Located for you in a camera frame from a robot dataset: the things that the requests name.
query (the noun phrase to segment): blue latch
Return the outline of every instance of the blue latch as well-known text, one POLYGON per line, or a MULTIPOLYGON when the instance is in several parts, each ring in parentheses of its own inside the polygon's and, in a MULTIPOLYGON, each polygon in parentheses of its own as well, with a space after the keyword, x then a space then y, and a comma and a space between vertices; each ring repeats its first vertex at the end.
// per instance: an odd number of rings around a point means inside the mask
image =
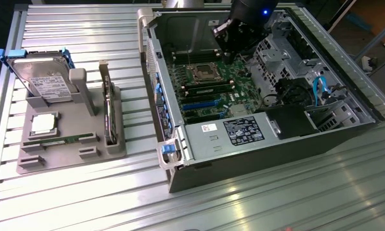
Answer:
POLYGON ((64 54, 64 56, 67 58, 67 62, 70 64, 70 67, 76 68, 75 63, 72 62, 71 52, 70 52, 70 50, 66 49, 66 47, 63 48, 62 53, 64 54))
POLYGON ((159 89, 160 89, 160 83, 158 83, 158 85, 156 85, 156 93, 159 93, 159 89))
POLYGON ((8 52, 10 58, 26 58, 27 57, 27 50, 11 50, 8 52))
POLYGON ((170 154, 175 153, 175 145, 174 144, 167 144, 162 146, 162 154, 170 154))
POLYGON ((0 49, 0 61, 3 62, 3 64, 4 64, 7 67, 10 67, 6 59, 7 59, 7 58, 6 58, 6 49, 0 49))

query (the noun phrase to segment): cable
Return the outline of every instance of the cable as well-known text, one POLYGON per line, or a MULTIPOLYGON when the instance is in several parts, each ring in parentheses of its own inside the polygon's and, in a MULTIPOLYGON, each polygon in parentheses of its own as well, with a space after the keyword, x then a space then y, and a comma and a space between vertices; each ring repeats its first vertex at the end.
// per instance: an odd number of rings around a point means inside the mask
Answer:
POLYGON ((314 80, 314 93, 315 93, 315 106, 319 106, 319 93, 318 93, 318 88, 319 88, 319 81, 322 80, 322 85, 323 85, 323 92, 328 92, 330 94, 332 91, 327 87, 327 79, 324 76, 318 76, 314 80))
POLYGON ((308 91, 308 89, 307 89, 306 87, 303 87, 302 85, 294 85, 294 86, 291 86, 291 87, 287 89, 287 91, 284 92, 284 94, 279 97, 279 100, 278 100, 278 102, 275 103, 275 105, 278 105, 278 104, 282 102, 282 100, 284 99, 284 97, 286 97, 286 95, 288 94, 290 90, 294 89, 294 88, 300 88, 300 89, 303 89, 303 90, 307 92, 307 94, 308 94, 310 97, 311 97, 311 105, 314 105, 314 104, 315 104, 314 95, 311 94, 311 92, 308 91))
POLYGON ((348 97, 348 93, 350 93, 347 86, 342 86, 339 83, 335 86, 330 86, 330 88, 331 88, 332 92, 331 92, 331 94, 330 94, 330 96, 324 102, 324 105, 328 105, 328 99, 334 96, 336 91, 346 89, 346 97, 348 97))

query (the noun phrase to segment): warning sticker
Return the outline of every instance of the warning sticker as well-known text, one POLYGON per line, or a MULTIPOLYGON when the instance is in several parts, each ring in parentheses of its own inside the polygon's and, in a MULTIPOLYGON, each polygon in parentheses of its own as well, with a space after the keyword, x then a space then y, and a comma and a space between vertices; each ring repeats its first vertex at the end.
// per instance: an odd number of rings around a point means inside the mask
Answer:
POLYGON ((55 99, 71 96, 71 90, 63 76, 31 78, 31 81, 44 99, 55 99))
POLYGON ((216 131, 218 126, 216 124, 207 124, 207 125, 202 125, 202 129, 203 129, 203 132, 216 131))
POLYGON ((235 146, 266 140, 254 116, 224 121, 224 126, 231 143, 235 146))

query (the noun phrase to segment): blue drive bracket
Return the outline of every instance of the blue drive bracket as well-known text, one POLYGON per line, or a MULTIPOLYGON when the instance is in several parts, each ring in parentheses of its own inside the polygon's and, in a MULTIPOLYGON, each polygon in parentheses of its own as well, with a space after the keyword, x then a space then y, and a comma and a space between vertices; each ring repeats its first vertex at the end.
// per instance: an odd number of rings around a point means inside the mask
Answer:
POLYGON ((11 69, 10 64, 7 63, 6 49, 0 49, 0 62, 8 67, 11 72, 14 72, 14 70, 11 69))
POLYGON ((71 68, 76 68, 75 63, 72 62, 72 58, 71 58, 71 52, 70 50, 66 49, 66 47, 62 50, 63 55, 66 56, 67 62, 71 66, 71 68))
POLYGON ((163 90, 160 90, 162 89, 162 85, 160 85, 160 83, 158 83, 158 85, 156 85, 156 93, 159 93, 160 91, 163 91, 163 90))
MULTIPOLYGON (((30 53, 27 52, 27 50, 11 50, 8 52, 8 55, 6 55, 6 49, 0 49, 0 61, 3 62, 3 64, 8 67, 8 69, 11 70, 11 72, 14 73, 15 71, 12 70, 10 64, 7 63, 7 59, 11 58, 11 59, 15 59, 15 58, 27 58, 27 55, 30 53)), ((74 69, 76 68, 75 66, 75 63, 72 61, 72 58, 71 58, 71 52, 68 49, 63 48, 62 50, 62 54, 64 56, 64 58, 67 59, 67 62, 70 64, 70 67, 74 69)))
POLYGON ((162 146, 162 154, 170 154, 170 153, 175 153, 175 145, 174 144, 167 144, 164 146, 162 146))

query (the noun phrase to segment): aluminum extrusion table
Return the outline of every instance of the aluminum extrusion table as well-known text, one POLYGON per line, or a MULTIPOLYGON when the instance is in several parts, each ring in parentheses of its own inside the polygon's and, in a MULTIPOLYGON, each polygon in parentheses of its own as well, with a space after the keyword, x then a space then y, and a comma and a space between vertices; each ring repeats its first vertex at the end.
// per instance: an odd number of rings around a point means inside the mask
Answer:
MULTIPOLYGON (((0 231, 385 230, 385 123, 323 155, 168 194, 140 68, 140 7, 160 5, 31 5, 15 12, 7 50, 66 46, 76 67, 88 71, 90 87, 102 84, 98 61, 110 60, 122 88, 130 155, 19 175, 26 89, 3 67, 0 231)), ((298 14, 311 29, 323 30, 303 8, 298 14)), ((338 59, 350 59, 342 53, 338 59)), ((343 68, 385 116, 385 96, 368 79, 355 78, 362 71, 356 66, 343 68)))

